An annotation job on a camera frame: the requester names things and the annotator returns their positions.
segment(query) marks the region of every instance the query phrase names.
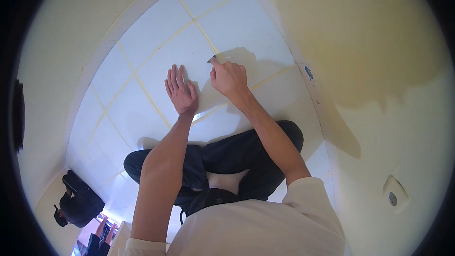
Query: knee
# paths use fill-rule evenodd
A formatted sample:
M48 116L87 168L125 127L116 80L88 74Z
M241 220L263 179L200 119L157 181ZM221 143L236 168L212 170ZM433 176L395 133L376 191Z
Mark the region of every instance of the knee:
M138 159L137 151L133 151L125 157L125 161L123 161L123 168L127 173L130 173L137 167Z
M304 135L300 128L291 121L277 121L277 124L283 129L284 133L287 134L297 150L301 151L304 144Z

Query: black shirt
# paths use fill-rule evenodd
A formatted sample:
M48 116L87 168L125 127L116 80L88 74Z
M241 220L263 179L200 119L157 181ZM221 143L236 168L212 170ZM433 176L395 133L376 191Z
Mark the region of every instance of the black shirt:
M86 226L104 207L104 203L97 200L98 195L90 191L76 193L74 197L65 193L60 199L60 208L66 220L77 227Z

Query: white t-shirt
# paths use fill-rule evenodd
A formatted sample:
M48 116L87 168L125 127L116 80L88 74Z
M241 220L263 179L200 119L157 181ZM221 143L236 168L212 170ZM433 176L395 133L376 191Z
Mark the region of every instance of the white t-shirt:
M124 256L343 255L344 233L319 178L295 180L282 203L210 206L185 219L166 243L129 239Z

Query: blue paint stain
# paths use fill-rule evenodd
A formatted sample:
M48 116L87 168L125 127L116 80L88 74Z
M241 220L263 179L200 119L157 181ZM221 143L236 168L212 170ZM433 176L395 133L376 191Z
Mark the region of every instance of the blue paint stain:
M305 66L305 71L307 72L308 77L310 77L310 81L314 81L313 75L311 74L311 71L310 71L310 69L308 68L308 66Z

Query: white sleeve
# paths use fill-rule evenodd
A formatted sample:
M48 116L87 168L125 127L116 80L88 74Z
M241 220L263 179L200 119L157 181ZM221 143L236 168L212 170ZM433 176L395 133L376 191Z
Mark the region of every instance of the white sleeve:
M151 242L135 238L127 240L123 256L164 256L166 255L165 242Z
M294 208L344 239L343 228L321 179L306 177L295 180L287 187L282 204Z

